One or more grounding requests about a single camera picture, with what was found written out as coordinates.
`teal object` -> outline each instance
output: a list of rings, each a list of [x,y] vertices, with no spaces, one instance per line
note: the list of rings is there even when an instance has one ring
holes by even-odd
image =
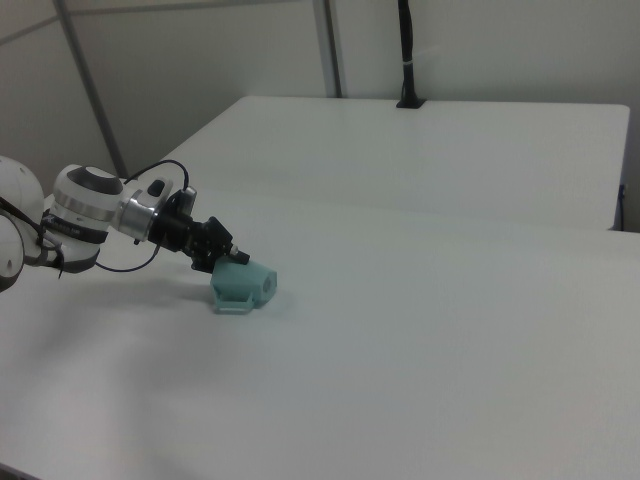
[[[219,312],[250,312],[273,298],[278,274],[249,260],[242,265],[222,257],[216,261],[211,288]]]

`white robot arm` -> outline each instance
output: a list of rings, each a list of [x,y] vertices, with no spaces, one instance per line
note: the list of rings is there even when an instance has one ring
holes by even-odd
[[[70,165],[58,175],[53,204],[43,214],[36,177],[0,156],[0,291],[15,283],[24,264],[70,273],[93,267],[109,225],[136,241],[184,252],[194,270],[212,273],[223,256],[246,265],[249,256],[233,245],[217,219],[191,218],[196,191],[184,171],[184,187],[171,195],[172,182],[164,178],[132,189],[100,169]]]

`white table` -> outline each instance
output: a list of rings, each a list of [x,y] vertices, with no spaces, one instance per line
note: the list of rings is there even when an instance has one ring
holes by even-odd
[[[215,315],[170,252],[134,274],[25,270],[0,297],[0,463],[46,480],[640,471],[635,235],[230,192],[180,159],[194,216],[278,293]],[[113,234],[102,260],[150,250]]]
[[[215,188],[606,230],[628,121],[620,105],[248,97],[171,156]]]

